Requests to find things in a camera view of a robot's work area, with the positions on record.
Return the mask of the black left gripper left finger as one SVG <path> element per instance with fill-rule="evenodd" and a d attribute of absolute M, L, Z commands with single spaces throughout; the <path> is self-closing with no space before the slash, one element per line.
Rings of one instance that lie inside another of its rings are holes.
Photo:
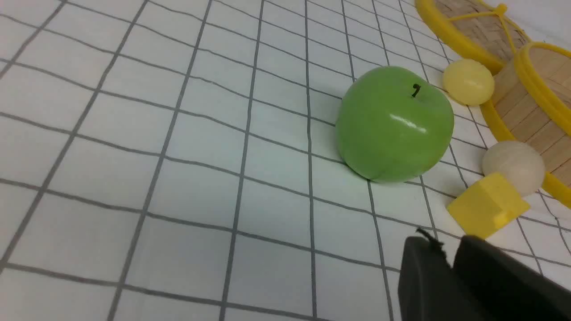
<path fill-rule="evenodd" d="M 443 243 L 418 228 L 405 240 L 398 301 L 403 321 L 489 321 L 491 319 L 450 267 Z"/>

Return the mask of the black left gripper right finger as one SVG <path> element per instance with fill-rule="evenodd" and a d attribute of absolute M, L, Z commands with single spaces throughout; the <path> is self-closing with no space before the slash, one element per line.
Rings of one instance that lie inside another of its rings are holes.
<path fill-rule="evenodd" d="M 477 236 L 463 236 L 453 270 L 499 321 L 571 318 L 569 290 Z"/>

